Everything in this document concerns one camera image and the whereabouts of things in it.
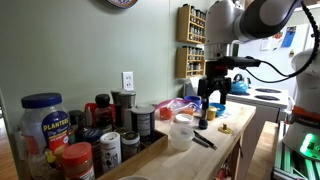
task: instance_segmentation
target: black cable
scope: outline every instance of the black cable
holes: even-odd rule
[[[263,63],[266,63],[268,65],[270,65],[273,69],[275,69],[280,75],[286,77],[284,79],[280,79],[280,80],[276,80],[276,81],[264,81],[264,80],[261,80],[257,77],[255,77],[249,70],[245,69],[252,77],[254,77],[255,79],[257,79],[258,81],[261,81],[261,82],[264,82],[264,83],[278,83],[278,82],[282,82],[282,81],[285,81],[287,79],[290,79],[292,77],[295,77],[297,75],[299,75],[300,73],[302,73],[303,71],[305,71],[309,65],[312,63],[312,61],[316,58],[317,56],[317,52],[318,52],[318,48],[319,48],[319,31],[318,31],[318,26],[314,20],[314,17],[312,16],[312,14],[310,13],[309,9],[306,7],[306,5],[304,4],[304,2],[302,1],[301,2],[301,6],[302,6],[302,9],[303,11],[305,12],[310,24],[311,24],[311,27],[313,29],[313,33],[314,33],[314,46],[313,46],[313,49],[312,49],[312,53],[308,59],[308,61],[299,69],[297,70],[296,72],[292,73],[292,74],[289,74],[289,75],[285,75],[283,73],[281,73],[276,67],[274,67],[272,64],[268,63],[268,62],[265,62],[265,61],[261,61]]]

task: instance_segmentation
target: orange lid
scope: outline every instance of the orange lid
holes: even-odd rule
[[[68,146],[62,153],[64,166],[77,166],[92,157],[91,145],[87,142],[76,143]]]

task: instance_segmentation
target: kitchen counter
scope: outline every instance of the kitchen counter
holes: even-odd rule
[[[145,176],[152,180],[157,179],[214,179],[220,170],[221,165],[227,157],[232,153],[232,172],[236,174],[236,165],[238,160],[237,142],[246,129],[255,114],[255,107],[242,105],[233,102],[226,104],[228,117],[216,118],[209,121],[207,130],[199,130],[197,122],[191,124],[196,131],[212,141],[218,149],[204,148],[203,146],[192,143],[187,151],[175,150],[170,145],[161,152],[156,158],[138,170],[134,175]],[[170,122],[156,120],[156,129],[169,134]],[[231,134],[222,134],[218,131],[218,127],[226,123],[233,132]]]

